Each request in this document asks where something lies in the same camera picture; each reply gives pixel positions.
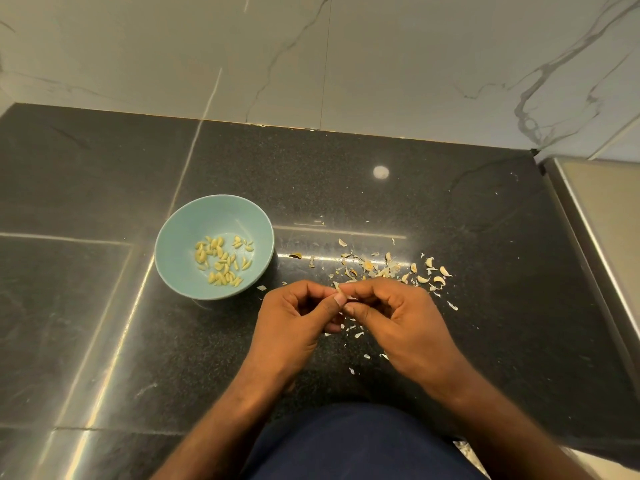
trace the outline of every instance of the left hand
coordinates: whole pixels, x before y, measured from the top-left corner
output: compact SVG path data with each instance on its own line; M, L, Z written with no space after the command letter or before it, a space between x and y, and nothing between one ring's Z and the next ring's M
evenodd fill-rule
M334 288L311 281L269 291L243 366L288 386L311 357L320 333L340 331L338 312L346 301Z

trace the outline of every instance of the fingernail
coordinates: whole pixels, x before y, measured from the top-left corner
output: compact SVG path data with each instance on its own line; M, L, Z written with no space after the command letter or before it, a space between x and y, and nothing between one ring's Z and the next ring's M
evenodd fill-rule
M340 308L343 307L345 303L347 303L347 297L344 295L344 293L336 293L335 295L333 295L333 297L335 298L335 301L338 306L340 306Z

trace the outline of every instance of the bowl rim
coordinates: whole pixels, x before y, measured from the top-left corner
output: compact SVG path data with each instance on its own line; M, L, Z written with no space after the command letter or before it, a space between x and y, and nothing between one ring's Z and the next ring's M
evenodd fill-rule
M271 262L271 259L269 259L267 261L267 263L264 265L264 267L260 270L260 273L258 273L256 279L254 279L252 282L246 282L246 284L244 285L244 287L238 287L237 290L234 290L231 294L228 295L224 295L224 296L220 296L217 298L201 298L198 296L192 296L186 293L183 293L181 291L176 290L171 284L169 284L169 282L167 282L167 280L165 279L165 277L163 276L162 272L160 271L160 269L158 268L158 261L156 259L156 249L157 249L157 245L158 245L158 240L160 239L160 234L162 234L162 231L164 231L164 227L167 225L167 223L169 222L169 220L171 220L171 218L178 212L181 211L181 209L184 209L185 207L188 207L190 204L197 202L199 200L204 200L204 199L208 199L211 197L233 197L233 198L238 198L240 200L244 200L249 202L251 205L255 206L258 210L260 210L260 212L262 213L262 215L267 219L267 222L269 223L269 227L271 229L271 252L270 252L270 256L273 257L273 252L275 250L276 247L276 236L275 236L275 232L273 230L273 224L271 223L271 219L269 218L269 216L267 215L267 213L258 205L256 204L256 202L251 201L245 197L240 197L240 195L233 195L233 194L212 194L212 195L204 195L203 197L198 197L197 199L194 199L192 201L187 202L186 204L184 204L183 206L181 206L180 208L174 210L171 215L167 218L167 220L165 220L164 224L162 225L162 227L160 228L160 231L158 231L158 235L156 236L156 243L154 244L154 261L156 263L156 271L158 272L158 274L160 275L160 277L162 278L162 281L164 281L164 284L169 286L169 288L171 288L173 291L175 291L176 293L178 293L181 296L184 296L186 298L191 298L191 299L197 299L199 301L217 301L219 299L224 299L224 298L229 298L231 296L235 296L239 293L242 293L242 291L246 290L247 288L249 288L249 286L251 286L252 284L254 284L255 282L257 282L260 277L264 274L264 272L267 270L269 263Z

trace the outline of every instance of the person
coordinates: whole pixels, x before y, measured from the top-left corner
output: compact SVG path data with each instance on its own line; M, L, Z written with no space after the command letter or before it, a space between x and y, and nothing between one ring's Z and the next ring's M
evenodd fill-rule
M492 479L591 478L471 366L425 290L375 278L339 291L300 281L268 292L235 379L153 479L484 478L451 443L386 406L310 410L258 438L320 334L339 333L344 315L452 412Z

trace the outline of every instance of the hand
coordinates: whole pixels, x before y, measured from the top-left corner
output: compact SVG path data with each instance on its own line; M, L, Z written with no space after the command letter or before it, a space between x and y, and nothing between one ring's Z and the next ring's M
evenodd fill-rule
M359 300L343 311L371 331L398 372L434 399L455 394L473 370L427 291L389 278L344 283L340 290Z
M288 386L311 357L320 333L340 331L338 312L346 301L334 288L311 281L269 291L243 366Z

